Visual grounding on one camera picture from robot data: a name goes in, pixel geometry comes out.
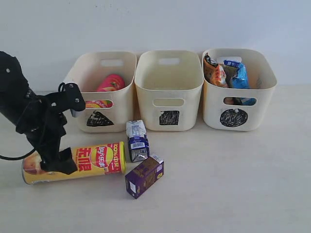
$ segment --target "white plastic bin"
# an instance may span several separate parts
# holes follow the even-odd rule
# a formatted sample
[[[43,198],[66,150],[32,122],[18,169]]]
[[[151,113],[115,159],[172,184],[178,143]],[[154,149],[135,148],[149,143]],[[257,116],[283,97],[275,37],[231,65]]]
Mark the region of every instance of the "white plastic bin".
[[[149,51],[141,55],[135,84],[146,127],[185,131],[196,122],[203,85],[198,55],[190,51]]]
[[[82,55],[74,64],[65,82],[78,84],[85,101],[110,100],[111,108],[88,108],[78,117],[81,130],[88,133],[120,132],[134,117],[134,74],[137,65],[135,54],[125,51],[96,52]],[[110,92],[94,92],[110,74],[118,74],[125,81],[125,88]],[[98,124],[89,124],[90,120]]]
[[[251,131],[262,122],[266,109],[277,84],[276,77],[265,57],[254,50],[212,49],[203,53],[216,60],[218,57],[238,56],[246,66],[251,89],[217,87],[204,81],[203,118],[215,129]],[[226,97],[255,98],[253,106],[224,104]]]

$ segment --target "bin handle hole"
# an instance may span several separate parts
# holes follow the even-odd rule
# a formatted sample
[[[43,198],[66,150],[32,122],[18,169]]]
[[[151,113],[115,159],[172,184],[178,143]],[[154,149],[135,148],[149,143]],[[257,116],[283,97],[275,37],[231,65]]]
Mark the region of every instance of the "bin handle hole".
[[[179,58],[160,58],[159,59],[160,65],[172,66],[172,65],[178,65],[179,63],[180,63]]]
[[[123,65],[124,62],[121,59],[101,60],[101,66],[103,67],[122,67]]]
[[[257,103],[257,99],[246,97],[225,97],[223,102],[226,105],[253,106]]]
[[[184,104],[185,100],[180,98],[158,98],[153,101],[155,107],[181,107]]]
[[[114,103],[111,100],[87,100],[86,109],[109,109]]]

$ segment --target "potato chip can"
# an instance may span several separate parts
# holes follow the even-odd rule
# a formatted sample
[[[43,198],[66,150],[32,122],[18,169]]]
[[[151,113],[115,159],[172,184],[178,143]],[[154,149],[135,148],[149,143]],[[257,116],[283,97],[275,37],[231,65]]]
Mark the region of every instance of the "potato chip can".
[[[61,172],[46,172],[40,168],[41,157],[37,152],[22,163],[22,176],[27,184],[99,176],[110,173],[125,173],[124,142],[73,148],[72,157],[78,170],[70,175]]]

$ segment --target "robotic arm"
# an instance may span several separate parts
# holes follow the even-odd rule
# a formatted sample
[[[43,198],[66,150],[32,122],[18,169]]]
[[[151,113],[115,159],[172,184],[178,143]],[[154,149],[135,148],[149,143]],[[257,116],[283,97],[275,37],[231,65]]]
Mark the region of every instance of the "robotic arm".
[[[79,87],[75,83],[61,83],[58,92],[36,95],[23,76],[16,57],[0,51],[0,113],[16,126],[16,132],[25,134],[34,149],[19,160],[37,151],[42,159],[41,169],[71,174],[77,170],[71,149],[59,151],[61,137],[66,134],[64,111],[85,110]]]

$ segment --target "blue packaging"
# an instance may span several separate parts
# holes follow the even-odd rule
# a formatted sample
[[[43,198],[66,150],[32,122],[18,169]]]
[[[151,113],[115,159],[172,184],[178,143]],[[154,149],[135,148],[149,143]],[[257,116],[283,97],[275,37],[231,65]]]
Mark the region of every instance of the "blue packaging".
[[[224,60],[224,65],[225,71],[227,70],[227,75],[229,76],[227,83],[230,88],[250,89],[244,64],[242,64],[241,62]],[[240,105],[251,106],[256,103],[256,99],[254,98],[235,98],[235,100]]]
[[[149,157],[149,141],[142,120],[132,120],[126,123],[128,149],[132,162],[145,160]]]

